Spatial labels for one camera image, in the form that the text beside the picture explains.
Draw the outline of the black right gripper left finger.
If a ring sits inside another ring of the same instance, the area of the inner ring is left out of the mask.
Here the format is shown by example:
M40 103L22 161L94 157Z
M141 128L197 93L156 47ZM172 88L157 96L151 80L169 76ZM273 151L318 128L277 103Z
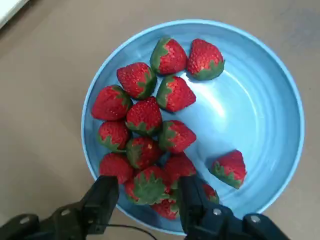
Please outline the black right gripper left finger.
M100 176L83 198L57 208L40 219L23 213L0 227L2 240L85 240L88 235L103 234L119 199L118 179Z

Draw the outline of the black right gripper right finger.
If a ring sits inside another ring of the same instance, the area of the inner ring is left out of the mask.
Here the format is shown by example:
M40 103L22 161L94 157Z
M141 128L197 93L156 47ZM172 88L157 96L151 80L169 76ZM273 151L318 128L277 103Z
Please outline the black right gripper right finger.
M177 202L186 240L289 240L263 214L249 213L239 219L230 208L209 201L195 175L179 179Z

